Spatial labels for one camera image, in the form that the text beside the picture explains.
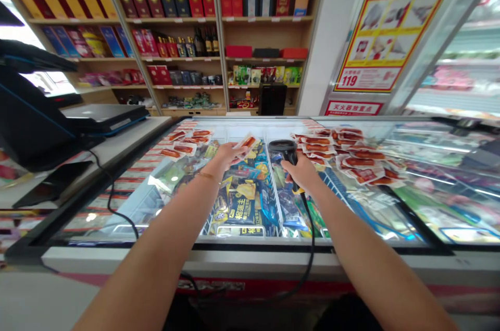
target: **shelving unit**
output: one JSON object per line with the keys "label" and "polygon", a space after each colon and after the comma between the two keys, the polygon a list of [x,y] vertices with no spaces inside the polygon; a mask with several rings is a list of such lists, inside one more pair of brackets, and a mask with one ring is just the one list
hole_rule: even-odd
{"label": "shelving unit", "polygon": [[[119,0],[112,0],[113,6],[118,14],[118,18],[103,19],[35,19],[29,14],[21,0],[12,0],[14,6],[26,19],[28,25],[35,35],[40,39],[44,47],[55,52],[49,40],[44,35],[44,26],[121,26],[132,47],[134,57],[126,58],[78,58],[72,59],[78,63],[78,72],[67,73],[68,80],[73,84],[78,92],[89,97],[88,100],[106,100],[109,102],[111,93],[117,101],[126,100],[129,95],[141,95],[151,97],[154,107],[149,108],[152,115],[223,115],[230,109],[229,100],[231,97],[242,97],[246,90],[250,89],[252,96],[258,95],[258,85],[248,85],[247,87],[229,86],[228,71],[233,65],[255,64],[267,66],[307,66],[306,59],[266,59],[266,58],[232,58],[226,57],[224,49],[227,45],[251,45],[253,48],[286,48],[286,47],[306,47],[310,48],[311,37],[314,30],[315,16],[319,5],[319,0],[309,0],[307,16],[303,17],[222,17],[220,0],[215,0],[216,17],[205,18],[128,18]],[[293,0],[291,1],[291,11],[293,11]],[[173,36],[174,38],[193,36],[194,28],[216,27],[219,39],[220,56],[193,57],[193,58],[162,58],[141,56],[133,39],[132,30],[152,29],[157,32]],[[192,70],[202,72],[204,75],[222,75],[223,85],[202,85],[202,86],[173,86],[154,85],[149,72],[148,65],[175,66],[179,70]],[[85,73],[97,73],[103,71],[137,69],[141,72],[145,84],[134,84],[128,86],[102,86],[92,88],[82,88],[79,78]],[[295,115],[298,98],[301,91],[301,84],[291,84],[287,91],[287,104],[284,114]],[[169,97],[193,97],[197,92],[207,92],[210,101],[220,103],[220,108],[214,109],[173,109],[164,108]],[[99,93],[96,98],[90,98],[92,93]],[[256,114],[257,108],[249,109],[252,114]]]}

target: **white wall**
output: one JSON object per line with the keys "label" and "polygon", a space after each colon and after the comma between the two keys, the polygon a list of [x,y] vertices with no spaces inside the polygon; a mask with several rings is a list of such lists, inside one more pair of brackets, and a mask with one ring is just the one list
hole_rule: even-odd
{"label": "white wall", "polygon": [[312,39],[299,116],[318,116],[330,78],[353,21],[356,0],[321,0],[317,12],[315,35]]}

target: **red sign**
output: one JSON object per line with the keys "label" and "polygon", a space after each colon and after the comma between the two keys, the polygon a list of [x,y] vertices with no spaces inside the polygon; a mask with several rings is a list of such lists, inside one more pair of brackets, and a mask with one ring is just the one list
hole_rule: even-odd
{"label": "red sign", "polygon": [[325,116],[376,116],[383,103],[330,101]]}
{"label": "red sign", "polygon": [[442,0],[365,0],[334,91],[390,92]]}

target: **wine bottle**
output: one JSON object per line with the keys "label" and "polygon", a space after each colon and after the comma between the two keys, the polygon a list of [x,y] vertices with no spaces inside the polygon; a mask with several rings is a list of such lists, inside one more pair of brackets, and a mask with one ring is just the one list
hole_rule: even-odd
{"label": "wine bottle", "polygon": [[206,56],[205,45],[203,44],[203,38],[199,28],[194,29],[194,46],[196,47],[196,54],[199,57]]}
{"label": "wine bottle", "polygon": [[207,56],[213,56],[212,41],[210,39],[210,33],[208,32],[208,26],[205,27],[205,47],[207,48]]}
{"label": "wine bottle", "polygon": [[213,56],[220,56],[219,39],[217,38],[217,29],[212,27],[212,53]]}

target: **white counter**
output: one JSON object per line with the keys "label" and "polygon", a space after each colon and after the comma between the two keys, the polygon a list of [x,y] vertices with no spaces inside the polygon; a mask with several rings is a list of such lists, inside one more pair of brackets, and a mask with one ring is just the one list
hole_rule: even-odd
{"label": "white counter", "polygon": [[[146,141],[149,137],[164,129],[171,117],[148,117],[146,120],[139,122],[135,126],[119,132],[116,136],[107,138],[106,141],[97,145],[92,151],[99,157],[99,161],[103,167],[108,167],[134,149],[134,147]],[[78,177],[61,195],[61,198],[55,202],[43,202],[35,206],[23,207],[23,209],[56,209],[58,206],[83,186],[89,183],[99,174],[99,168],[95,164],[95,158],[89,157],[87,160],[92,160],[92,164],[83,175]],[[42,182],[47,177],[47,173],[39,174],[33,179],[22,182],[13,186],[0,190],[0,209],[11,209],[21,197],[27,194],[36,185]]]}

